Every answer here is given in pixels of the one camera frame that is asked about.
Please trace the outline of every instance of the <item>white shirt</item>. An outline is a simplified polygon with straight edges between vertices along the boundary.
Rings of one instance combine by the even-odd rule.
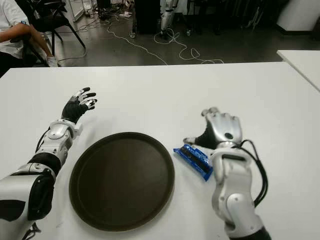
[[[0,32],[19,23],[29,24],[25,13],[20,9],[15,0],[0,0]],[[0,52],[10,54],[17,59],[22,59],[23,42],[0,42]]]

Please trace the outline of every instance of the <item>concrete floor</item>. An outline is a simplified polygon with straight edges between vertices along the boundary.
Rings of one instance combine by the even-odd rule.
[[[91,23],[94,18],[81,17],[74,24],[75,29]],[[132,41],[136,45],[147,48],[150,52],[159,55],[169,65],[199,64],[198,60],[182,60],[179,52],[183,49],[181,45],[171,43],[169,45],[157,44],[153,40],[153,35],[140,35],[136,39],[130,39],[132,22],[128,19],[120,18],[119,21],[112,18],[110,30],[118,36]],[[250,62],[277,62],[282,59],[276,54],[277,50],[320,50],[320,42],[310,39],[308,35],[288,36],[282,35],[274,28],[250,29],[224,29],[222,34],[216,36],[211,27],[203,29],[203,33],[198,35],[193,33],[186,36],[183,32],[186,28],[176,23],[175,31],[181,32],[178,40],[186,44],[189,48],[197,49],[201,54],[201,59],[222,59],[225,63],[250,63]],[[75,66],[144,66],[163,65],[164,63],[155,56],[146,53],[145,50],[128,44],[123,39],[115,38],[107,32],[108,26],[97,26],[89,28],[87,32],[79,32],[87,47],[87,55],[81,59],[70,59],[60,62],[62,67]],[[67,32],[67,28],[57,29],[57,32]],[[58,60],[66,57],[81,56],[84,49],[72,33],[61,33],[63,42],[57,37],[56,57]],[[182,54],[185,58],[190,58],[190,50]]]

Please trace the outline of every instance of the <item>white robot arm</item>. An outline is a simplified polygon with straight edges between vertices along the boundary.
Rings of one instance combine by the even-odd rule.
[[[161,16],[161,34],[171,26],[179,0],[165,0],[165,12]]]
[[[242,148],[249,140],[242,141],[237,117],[220,113],[215,107],[202,111],[202,116],[207,122],[205,132],[199,137],[185,138],[183,141],[199,149],[204,147],[212,162],[216,181],[212,207],[225,222],[226,234],[232,240],[271,240],[262,220],[255,214],[255,207],[267,193],[268,178],[254,145],[256,157]],[[263,180],[261,192],[255,201],[251,195],[252,160],[256,161]]]
[[[86,87],[65,105],[61,119],[50,124],[32,159],[0,180],[0,239],[27,240],[39,232],[35,221],[51,210],[56,177],[64,165],[73,139],[82,128],[78,119],[95,108],[95,93]]]

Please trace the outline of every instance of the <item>brown tray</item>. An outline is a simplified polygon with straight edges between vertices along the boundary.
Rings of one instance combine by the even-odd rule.
[[[138,132],[107,136],[76,162],[69,183],[79,217],[104,231],[128,231],[152,220],[173,190],[175,170],[166,148]]]

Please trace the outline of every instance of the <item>white table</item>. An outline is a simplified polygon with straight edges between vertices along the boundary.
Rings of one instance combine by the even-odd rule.
[[[96,109],[80,121],[55,184],[52,210],[35,240],[227,240],[211,197],[215,179],[204,180],[173,148],[205,129],[204,108],[238,116],[266,168],[269,192],[256,212],[273,239],[320,234],[319,93],[286,62],[216,65],[11,69],[0,79],[0,178],[33,155],[36,143],[76,90],[90,86]],[[119,132],[142,132],[172,155],[171,202],[152,222],[129,232],[104,232],[86,225],[69,199],[69,179],[80,155],[97,140]],[[261,177],[253,169],[254,197]]]
[[[320,51],[278,50],[276,53],[320,92]]]

